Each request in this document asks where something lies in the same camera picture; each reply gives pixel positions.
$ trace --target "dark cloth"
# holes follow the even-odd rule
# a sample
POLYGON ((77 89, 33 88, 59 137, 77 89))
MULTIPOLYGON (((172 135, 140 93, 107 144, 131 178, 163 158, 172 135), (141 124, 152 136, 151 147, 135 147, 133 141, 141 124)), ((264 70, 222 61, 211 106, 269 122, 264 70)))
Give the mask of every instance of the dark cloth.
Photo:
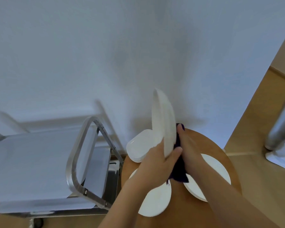
MULTIPOLYGON (((179 137, 178 133, 176 133, 176 134, 177 134, 177 136, 176 136, 176 143, 174 145, 174 149, 181 145, 180 144, 180 137, 179 137)), ((183 157, 181 155, 173 167, 173 170, 172 170, 172 173, 171 173, 169 179, 171 179, 171 178, 173 178, 174 180, 179 181, 179 182, 186 182, 186 183, 189 182, 189 180, 186 176, 185 163, 184 163, 183 157)))

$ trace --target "floor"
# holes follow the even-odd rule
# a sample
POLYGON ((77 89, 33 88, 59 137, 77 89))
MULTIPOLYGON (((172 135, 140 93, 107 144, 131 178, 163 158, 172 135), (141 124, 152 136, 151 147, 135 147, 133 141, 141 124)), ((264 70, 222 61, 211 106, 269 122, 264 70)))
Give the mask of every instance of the floor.
MULTIPOLYGON (((225 150, 233 162, 244 197, 285 228, 285 169, 268 162, 263 148, 285 100, 285 79, 269 70, 230 137, 225 150)), ((98 216, 45 219, 44 228, 97 227, 98 216)), ((27 228, 28 220, 0 215, 0 227, 27 228)))

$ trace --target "caster wheel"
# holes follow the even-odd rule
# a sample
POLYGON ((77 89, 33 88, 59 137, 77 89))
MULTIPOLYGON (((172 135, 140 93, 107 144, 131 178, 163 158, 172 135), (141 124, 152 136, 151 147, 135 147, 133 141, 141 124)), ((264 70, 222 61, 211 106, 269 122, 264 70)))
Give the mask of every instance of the caster wheel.
POLYGON ((35 218, 34 228, 42 228, 42 227, 43 227, 43 218, 35 218))

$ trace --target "round wooden table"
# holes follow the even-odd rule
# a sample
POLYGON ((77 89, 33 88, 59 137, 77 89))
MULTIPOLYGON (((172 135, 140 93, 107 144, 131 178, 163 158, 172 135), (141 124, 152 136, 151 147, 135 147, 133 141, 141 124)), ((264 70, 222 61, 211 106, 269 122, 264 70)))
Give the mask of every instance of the round wooden table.
MULTIPOLYGON (((196 142, 201 153, 216 158, 228 171, 232 186, 242 193, 239 177, 228 156, 213 141, 204 135, 186 129, 186 133, 196 142)), ((121 184, 129 179, 132 172, 139 167, 139 163, 126 157, 121 176, 121 184)), ((171 181, 172 195, 168 207, 158 216, 144 217, 138 215, 135 227, 221 227, 209 203, 203 202, 187 191, 183 183, 173 179, 171 181)))

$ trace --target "person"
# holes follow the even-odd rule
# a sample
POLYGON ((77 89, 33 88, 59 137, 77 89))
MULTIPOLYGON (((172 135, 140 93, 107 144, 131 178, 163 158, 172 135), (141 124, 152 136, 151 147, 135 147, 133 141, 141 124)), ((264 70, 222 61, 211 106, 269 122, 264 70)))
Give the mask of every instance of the person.
POLYGON ((163 142, 151 148, 133 177, 125 182, 99 228, 113 225, 115 228, 134 227, 147 193, 166 182, 181 154, 186 172, 197 182, 223 227, 278 227, 204 161, 195 142, 180 124, 177 132, 181 146, 175 148, 166 159, 163 142))

